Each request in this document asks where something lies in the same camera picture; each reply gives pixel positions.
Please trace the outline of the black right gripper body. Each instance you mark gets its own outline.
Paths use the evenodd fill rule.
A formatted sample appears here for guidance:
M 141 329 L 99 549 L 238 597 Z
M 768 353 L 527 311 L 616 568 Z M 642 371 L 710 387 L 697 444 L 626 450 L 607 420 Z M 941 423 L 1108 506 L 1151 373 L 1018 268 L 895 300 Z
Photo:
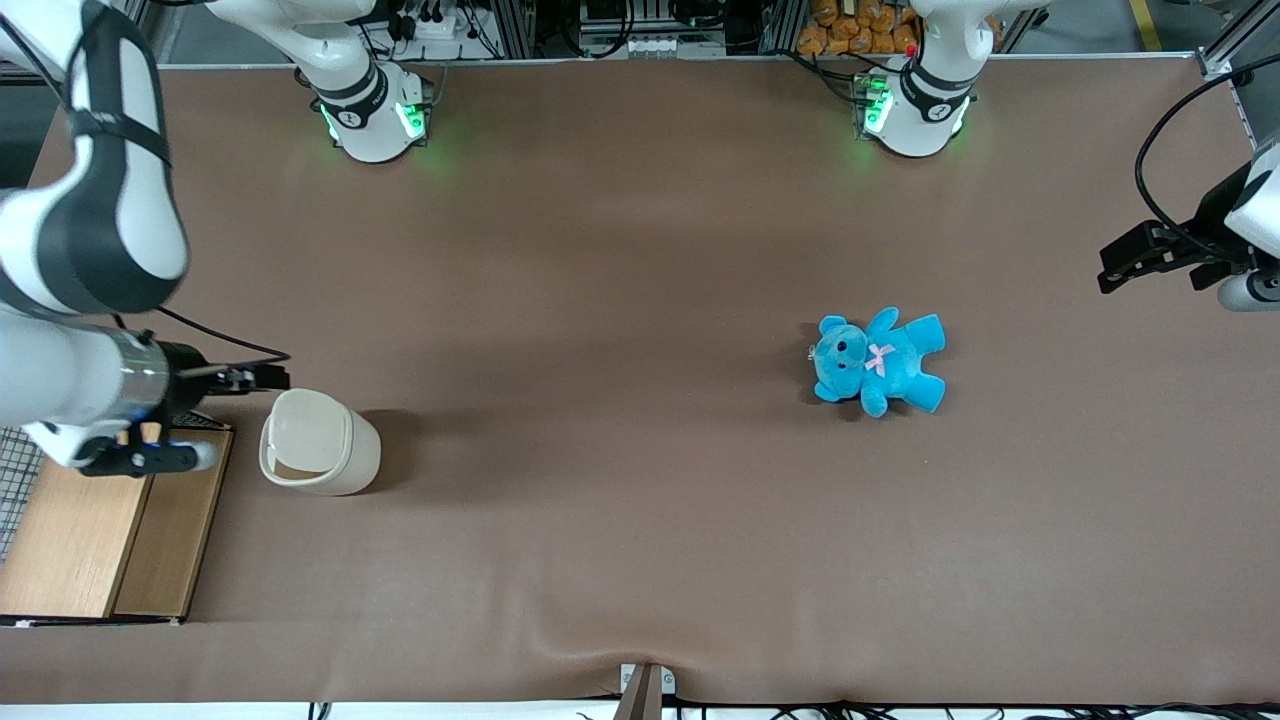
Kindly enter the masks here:
M 195 347 L 183 343 L 160 343 L 166 363 L 166 387 L 160 402 L 160 423 L 193 410 L 211 392 L 215 370 Z

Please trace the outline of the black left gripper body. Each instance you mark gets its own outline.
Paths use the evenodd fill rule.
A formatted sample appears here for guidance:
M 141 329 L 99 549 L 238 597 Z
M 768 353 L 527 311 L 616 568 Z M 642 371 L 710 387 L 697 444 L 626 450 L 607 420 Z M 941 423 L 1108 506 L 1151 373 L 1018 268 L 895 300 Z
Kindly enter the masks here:
M 1146 172 L 1135 169 L 1135 186 L 1155 220 L 1162 229 L 1156 234 L 1166 250 L 1164 272 L 1201 263 L 1235 263 L 1248 266 L 1251 251 L 1247 242 L 1225 224 L 1228 213 L 1240 197 L 1251 168 L 1242 165 L 1212 187 L 1185 222 L 1175 222 L 1151 193 Z

